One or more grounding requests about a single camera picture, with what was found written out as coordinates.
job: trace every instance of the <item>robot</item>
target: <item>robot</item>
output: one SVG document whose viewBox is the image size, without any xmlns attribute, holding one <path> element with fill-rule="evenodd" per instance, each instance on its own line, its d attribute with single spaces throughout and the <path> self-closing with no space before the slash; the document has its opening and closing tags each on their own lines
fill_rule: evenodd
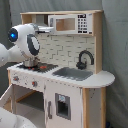
<svg viewBox="0 0 128 128">
<path fill-rule="evenodd" d="M 9 50 L 0 44 L 0 67 L 7 62 L 22 62 L 35 57 L 40 45 L 36 39 L 39 28 L 36 24 L 14 26 L 9 30 L 9 41 L 14 44 Z M 0 107 L 0 128 L 36 128 L 28 119 L 12 114 Z"/>
<path fill-rule="evenodd" d="M 22 62 L 38 55 L 40 45 L 36 39 L 39 28 L 36 24 L 25 24 L 12 27 L 8 32 L 8 39 L 14 44 L 7 50 L 0 44 L 0 66 L 7 62 Z"/>
</svg>

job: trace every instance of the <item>sink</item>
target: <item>sink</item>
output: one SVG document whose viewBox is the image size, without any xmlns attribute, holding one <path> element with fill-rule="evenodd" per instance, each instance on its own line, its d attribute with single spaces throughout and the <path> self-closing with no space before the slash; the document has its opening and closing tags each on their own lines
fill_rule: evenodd
<svg viewBox="0 0 128 128">
<path fill-rule="evenodd" d="M 87 79 L 89 76 L 93 75 L 93 72 L 64 67 L 53 72 L 53 75 L 67 79 L 82 81 Z"/>
</svg>

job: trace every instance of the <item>countertop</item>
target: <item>countertop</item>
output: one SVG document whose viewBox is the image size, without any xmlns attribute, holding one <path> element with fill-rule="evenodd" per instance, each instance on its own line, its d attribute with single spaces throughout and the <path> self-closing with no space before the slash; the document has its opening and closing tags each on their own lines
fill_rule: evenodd
<svg viewBox="0 0 128 128">
<path fill-rule="evenodd" d="M 63 68 L 64 66 L 58 66 L 46 73 L 39 73 L 39 72 L 33 72 L 30 70 L 24 70 L 24 69 L 17 68 L 17 66 L 19 66 L 21 64 L 22 63 L 11 66 L 11 67 L 7 68 L 7 70 L 13 70 L 13 71 L 21 72 L 21 73 L 32 74 L 32 75 L 40 76 L 44 79 L 60 81 L 65 84 L 70 84 L 72 86 L 82 87 L 82 88 L 102 88 L 102 87 L 111 85 L 115 80 L 115 77 L 113 74 L 111 74 L 107 71 L 103 71 L 103 70 L 100 71 L 98 74 L 91 75 L 90 77 L 88 77 L 87 79 L 85 79 L 83 81 L 76 81 L 76 80 L 71 80 L 71 79 L 62 78 L 62 77 L 52 75 L 53 72 Z"/>
</svg>

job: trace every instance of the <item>gray wall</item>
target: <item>gray wall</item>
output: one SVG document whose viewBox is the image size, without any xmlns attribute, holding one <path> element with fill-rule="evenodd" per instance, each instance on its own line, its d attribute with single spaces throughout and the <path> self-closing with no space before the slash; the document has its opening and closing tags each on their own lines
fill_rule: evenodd
<svg viewBox="0 0 128 128">
<path fill-rule="evenodd" d="M 10 0 L 12 23 L 27 11 L 102 9 L 103 70 L 116 81 L 107 87 L 107 120 L 114 128 L 128 127 L 128 1 L 127 0 Z"/>
<path fill-rule="evenodd" d="M 11 27 L 10 9 L 8 0 L 0 0 L 0 43 L 4 44 L 6 48 L 12 46 L 8 41 L 7 34 Z M 8 74 L 6 68 L 11 64 L 8 63 L 0 67 L 0 96 L 8 88 Z"/>
</svg>

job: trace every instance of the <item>tiled backsplash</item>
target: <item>tiled backsplash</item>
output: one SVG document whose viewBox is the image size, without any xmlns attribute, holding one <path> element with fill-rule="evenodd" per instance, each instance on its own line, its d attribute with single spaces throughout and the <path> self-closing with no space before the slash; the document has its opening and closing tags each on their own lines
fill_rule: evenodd
<svg viewBox="0 0 128 128">
<path fill-rule="evenodd" d="M 76 67 L 81 51 L 88 50 L 94 56 L 94 37 L 40 34 L 38 41 L 40 42 L 38 56 L 41 62 Z M 90 57 L 86 54 L 82 56 L 82 62 L 85 62 L 85 60 L 87 60 L 87 69 L 94 69 Z"/>
</svg>

